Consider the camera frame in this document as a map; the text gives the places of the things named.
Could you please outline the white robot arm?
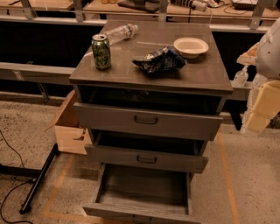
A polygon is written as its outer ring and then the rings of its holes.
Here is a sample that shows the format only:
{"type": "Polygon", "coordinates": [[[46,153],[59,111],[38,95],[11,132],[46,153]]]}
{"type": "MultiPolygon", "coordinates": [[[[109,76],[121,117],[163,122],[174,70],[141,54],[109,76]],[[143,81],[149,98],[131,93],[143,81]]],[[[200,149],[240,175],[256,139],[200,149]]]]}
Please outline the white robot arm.
{"type": "Polygon", "coordinates": [[[255,66],[260,77],[252,82],[241,125],[242,133],[260,134],[280,112],[280,18],[236,62],[255,66]]]}

